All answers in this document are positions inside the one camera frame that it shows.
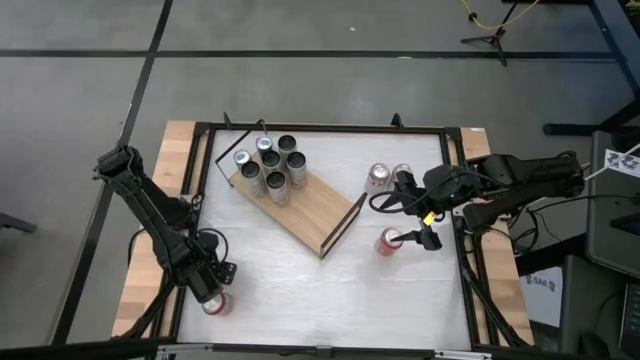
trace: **soda can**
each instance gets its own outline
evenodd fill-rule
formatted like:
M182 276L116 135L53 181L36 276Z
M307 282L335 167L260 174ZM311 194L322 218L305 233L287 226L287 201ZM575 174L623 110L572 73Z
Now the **soda can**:
M269 175L274 171L282 172L282 160L280 154L270 150L262 154L262 165L265 175Z
M278 151L280 152L280 157L282 158L285 168L287 167L287 157L297 150L297 145L296 138L291 135L282 135L280 139L278 139Z
M287 169L291 187L302 189L307 186L307 158L303 153L294 151L287 157Z
M376 240L376 251L382 256L389 256L400 249L402 241L391 242L391 239L397 238L402 235L400 231L395 228L386 228Z
M245 149L240 149L233 154L233 161L236 163L238 170L242 171L242 165L251 161L251 154Z
M364 184L364 189L369 195L377 194L384 191L389 182L391 171L387 165L382 163L376 163L371 166L369 173L367 174L367 181Z
M289 188L287 187L287 178L279 171L274 171L267 176L267 190L269 197L278 206L289 205Z
M268 136L260 136L256 139L256 148L262 156L262 154L266 153L267 151L273 150L273 140L271 140L271 138Z
M255 161L248 161L242 165L240 170L242 176L249 184L251 194L257 198L261 198L267 194L267 186L264 183L264 177L260 174L260 165Z
M208 315L227 315L233 310L235 299L226 292L214 296L211 300L202 303L202 310Z
M391 171L391 181L389 181L389 186L393 187L393 184L398 181L398 172L406 171L408 173L413 174L413 170L411 170L411 166L409 164L398 164Z

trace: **slanted wooden tray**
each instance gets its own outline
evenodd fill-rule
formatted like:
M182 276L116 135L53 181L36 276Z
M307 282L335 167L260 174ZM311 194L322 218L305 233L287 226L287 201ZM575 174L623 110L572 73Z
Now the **slanted wooden tray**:
M257 154L252 159L262 168ZM362 194L353 204L313 175L309 169L307 179L308 184L303 189L289 187L291 200L288 206L276 205L269 195L260 199L253 196L240 171L233 174L229 181L236 190L307 244L322 259L358 216L367 194Z

